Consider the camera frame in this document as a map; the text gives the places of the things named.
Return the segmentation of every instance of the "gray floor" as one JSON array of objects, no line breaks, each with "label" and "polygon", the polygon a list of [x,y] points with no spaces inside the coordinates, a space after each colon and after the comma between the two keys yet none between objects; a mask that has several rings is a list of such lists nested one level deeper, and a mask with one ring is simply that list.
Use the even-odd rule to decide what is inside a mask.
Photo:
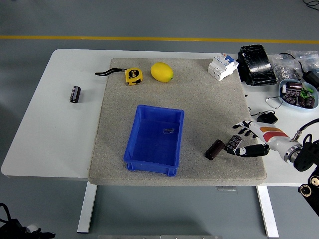
[{"label": "gray floor", "polygon": [[[318,11],[302,0],[0,2],[0,35],[161,36],[318,40]],[[236,53],[251,42],[0,40],[0,164],[52,52],[59,48]],[[263,44],[266,52],[318,50]],[[27,226],[56,238],[98,235],[221,235],[266,238],[254,187],[99,186],[89,234],[77,234],[86,182],[0,176],[0,202]],[[297,188],[270,187],[282,239],[318,238],[319,218]]]}]

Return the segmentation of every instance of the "yellow floor line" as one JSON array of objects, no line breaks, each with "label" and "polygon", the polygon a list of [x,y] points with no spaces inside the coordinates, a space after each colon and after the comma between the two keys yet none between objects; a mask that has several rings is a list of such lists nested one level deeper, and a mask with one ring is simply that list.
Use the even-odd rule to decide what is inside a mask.
[{"label": "yellow floor line", "polygon": [[126,37],[126,36],[28,36],[0,35],[0,39],[10,40],[108,40],[108,41],[197,41],[197,42],[253,42],[319,44],[319,40],[252,39],[252,38],[194,38],[194,37]]}]

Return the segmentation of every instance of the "gray felt mat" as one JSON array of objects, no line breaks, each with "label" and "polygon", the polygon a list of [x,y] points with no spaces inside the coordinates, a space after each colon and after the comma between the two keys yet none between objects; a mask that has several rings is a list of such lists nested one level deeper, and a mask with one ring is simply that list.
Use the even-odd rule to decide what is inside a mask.
[{"label": "gray felt mat", "polygon": [[[174,72],[168,83],[151,76],[151,66],[165,62]],[[98,185],[199,186],[258,185],[266,178],[261,157],[241,158],[222,151],[210,161],[205,151],[217,139],[225,144],[238,131],[232,126],[250,115],[237,70],[218,82],[208,72],[212,59],[112,59],[110,68],[138,67],[143,81],[125,83],[123,72],[109,76],[101,108],[89,181]],[[175,177],[129,171],[123,155],[137,105],[185,111],[180,163]],[[255,144],[244,137],[243,146]]]}]

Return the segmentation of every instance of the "light blue bowl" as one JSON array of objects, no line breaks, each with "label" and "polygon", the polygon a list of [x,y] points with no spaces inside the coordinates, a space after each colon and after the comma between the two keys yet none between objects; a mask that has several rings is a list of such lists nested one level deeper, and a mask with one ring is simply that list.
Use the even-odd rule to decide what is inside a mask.
[{"label": "light blue bowl", "polygon": [[[283,85],[285,85],[287,82],[299,82],[299,81],[298,80],[293,80],[293,79],[286,79],[286,80],[281,81],[279,83],[279,95],[280,96],[283,96],[282,93],[280,92],[280,88]],[[305,85],[306,85],[307,88],[312,89],[314,91],[312,93],[312,96],[315,99],[315,104],[314,104],[314,107],[312,109],[306,109],[306,108],[302,108],[302,107],[298,107],[298,106],[293,106],[293,105],[288,104],[286,101],[283,101],[283,105],[287,106],[289,108],[292,108],[292,109],[296,109],[296,110],[299,110],[299,111],[306,111],[306,112],[312,111],[313,109],[315,109],[318,106],[318,91],[316,90],[316,88],[313,85],[311,85],[311,84],[309,84],[307,82],[305,82]]]}]

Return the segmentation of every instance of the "black wrist strap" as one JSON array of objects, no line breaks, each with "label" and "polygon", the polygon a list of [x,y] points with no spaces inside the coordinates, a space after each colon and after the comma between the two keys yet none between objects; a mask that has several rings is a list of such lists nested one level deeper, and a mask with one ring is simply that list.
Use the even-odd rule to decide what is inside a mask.
[{"label": "black wrist strap", "polygon": [[125,71],[126,69],[122,69],[122,68],[111,68],[110,70],[106,71],[106,72],[96,72],[95,75],[97,76],[108,76],[114,72],[121,72],[121,71]]}]

